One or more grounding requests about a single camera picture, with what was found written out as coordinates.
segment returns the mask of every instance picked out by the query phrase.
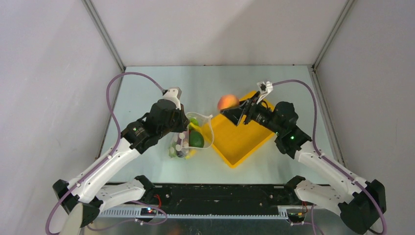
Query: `table surface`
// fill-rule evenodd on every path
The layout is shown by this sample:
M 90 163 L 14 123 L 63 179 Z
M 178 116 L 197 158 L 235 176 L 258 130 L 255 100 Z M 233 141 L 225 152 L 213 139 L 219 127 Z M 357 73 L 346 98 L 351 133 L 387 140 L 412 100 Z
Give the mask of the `table surface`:
M 307 66 L 127 67 L 126 71 L 142 72 L 154 78 L 165 89 L 180 87 L 180 100 L 184 104 L 185 112 L 197 112 L 206 116 L 219 113 L 216 105 L 222 95 L 235 94 L 242 97 L 252 90 L 257 90 L 256 83 L 259 81 L 298 79 L 313 87 Z M 153 103 L 160 98 L 158 88 L 146 78 L 136 75 L 125 76 L 115 105 L 115 115 L 121 130 L 128 123 L 149 112 Z M 297 83 L 279 85 L 274 87 L 267 100 L 274 104 L 279 101 L 292 102 L 299 115 L 298 126 L 311 136 L 313 101 L 304 86 Z M 294 176 L 301 175 L 317 184 L 327 183 L 305 165 L 281 154 L 275 146 L 275 138 L 271 138 L 234 169 L 229 168 L 211 148 L 198 152 L 188 160 L 172 159 L 167 151 L 171 138 L 172 134 L 165 136 L 159 144 L 128 163 L 110 182 L 128 182 L 138 175 L 145 175 L 154 183 L 285 184 Z M 115 140 L 116 128 L 111 121 L 103 151 L 109 149 Z M 316 140 L 327 155 L 333 156 L 320 111 Z

